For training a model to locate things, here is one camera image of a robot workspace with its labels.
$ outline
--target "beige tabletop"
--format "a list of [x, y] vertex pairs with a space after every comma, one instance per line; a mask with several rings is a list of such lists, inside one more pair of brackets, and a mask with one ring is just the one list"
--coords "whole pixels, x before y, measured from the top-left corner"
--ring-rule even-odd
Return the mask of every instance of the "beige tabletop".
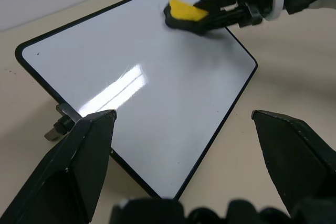
[[[89, 0], [0, 33], [0, 214], [55, 143], [44, 134], [60, 117], [57, 103], [17, 63], [21, 42], [121, 0]], [[226, 212], [234, 198], [260, 209], [285, 209], [267, 173], [252, 110], [305, 120], [336, 150], [336, 12], [320, 9], [231, 31], [259, 68], [181, 196], [186, 212], [199, 206]], [[92, 223], [108, 223], [112, 206], [146, 192], [112, 159]]]

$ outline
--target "whiteboard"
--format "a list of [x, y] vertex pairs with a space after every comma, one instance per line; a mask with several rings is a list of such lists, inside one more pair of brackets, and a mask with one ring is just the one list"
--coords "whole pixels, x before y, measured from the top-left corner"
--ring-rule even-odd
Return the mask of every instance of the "whiteboard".
[[116, 109], [114, 154], [151, 195], [177, 198], [257, 65], [227, 29], [168, 28], [168, 1], [126, 0], [21, 44], [16, 57], [81, 116]]

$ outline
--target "robotic hand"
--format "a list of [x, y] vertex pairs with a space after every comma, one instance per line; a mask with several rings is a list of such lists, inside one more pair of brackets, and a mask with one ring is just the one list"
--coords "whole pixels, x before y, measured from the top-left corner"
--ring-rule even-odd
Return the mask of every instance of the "robotic hand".
[[[115, 111], [80, 119], [38, 164], [0, 224], [88, 224], [108, 168]], [[185, 217], [174, 199], [124, 200], [110, 224], [335, 224], [336, 152], [304, 121], [256, 110], [252, 113], [268, 173], [288, 213], [258, 212], [233, 200], [226, 217], [197, 208]]]
[[171, 0], [164, 10], [166, 24], [203, 35], [209, 30], [234, 24], [258, 25], [275, 20], [282, 10], [288, 14], [306, 8], [336, 8], [333, 0], [200, 0], [194, 6]]

